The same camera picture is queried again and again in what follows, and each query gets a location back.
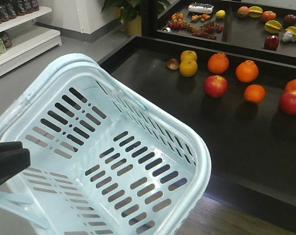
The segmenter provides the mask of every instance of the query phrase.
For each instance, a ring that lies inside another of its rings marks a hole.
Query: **lemon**
[[[216,12],[216,18],[217,19],[224,19],[225,17],[225,11],[224,10],[219,10],[218,12]]]
[[[252,18],[261,17],[263,14],[263,9],[259,6],[252,6],[249,8],[249,16]]]
[[[292,32],[294,39],[296,39],[296,27],[289,26],[288,28],[286,28],[286,31]]]

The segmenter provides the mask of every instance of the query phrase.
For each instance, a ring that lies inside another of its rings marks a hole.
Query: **green leaf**
[[[113,6],[120,6],[124,0],[105,0],[101,11],[113,7]]]
[[[168,0],[159,0],[159,2],[164,3],[167,7],[171,4]]]
[[[135,7],[137,6],[139,3],[141,3],[142,0],[126,0],[130,6]]]
[[[125,24],[128,21],[134,20],[138,15],[138,12],[136,9],[134,9],[131,6],[125,6],[124,9],[120,11],[120,17],[119,20],[122,24]]]
[[[157,8],[158,8],[158,14],[165,10],[163,4],[159,3],[159,2],[158,2],[158,5],[157,5]]]

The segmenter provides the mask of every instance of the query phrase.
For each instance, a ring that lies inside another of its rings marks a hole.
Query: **wooden floor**
[[[296,235],[203,197],[177,235]]]

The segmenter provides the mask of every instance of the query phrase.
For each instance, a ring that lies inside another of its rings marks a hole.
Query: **white wall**
[[[52,12],[37,19],[38,22],[81,32],[76,0],[39,0],[39,5],[47,6]]]
[[[81,33],[91,34],[114,19],[114,9],[101,12],[104,0],[39,0],[52,12],[38,22]]]

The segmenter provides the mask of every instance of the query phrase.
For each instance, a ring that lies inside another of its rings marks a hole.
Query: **yellow apple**
[[[181,62],[184,60],[197,61],[197,59],[198,59],[197,53],[194,52],[193,50],[184,50],[181,53]]]
[[[179,71],[184,77],[192,77],[198,70],[197,62],[194,60],[183,60],[179,66]]]

